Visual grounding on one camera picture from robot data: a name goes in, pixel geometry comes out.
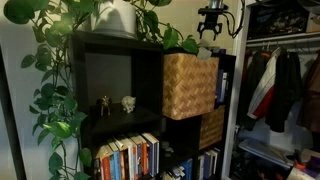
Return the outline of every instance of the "figurine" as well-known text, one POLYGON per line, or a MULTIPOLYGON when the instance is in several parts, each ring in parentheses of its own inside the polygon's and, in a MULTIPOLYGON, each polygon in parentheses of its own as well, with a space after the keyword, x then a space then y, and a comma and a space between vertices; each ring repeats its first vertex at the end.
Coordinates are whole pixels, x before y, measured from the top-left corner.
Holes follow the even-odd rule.
POLYGON ((103 96, 102 98, 97 100, 97 104, 101 106, 101 112, 100 115, 103 116, 103 111, 105 108, 108 109, 108 115, 110 116, 110 105, 111 100, 107 96, 103 96))
POLYGON ((125 96, 122 98, 123 110, 127 113, 131 113, 134 109, 134 104, 136 103, 136 98, 131 96, 125 96))

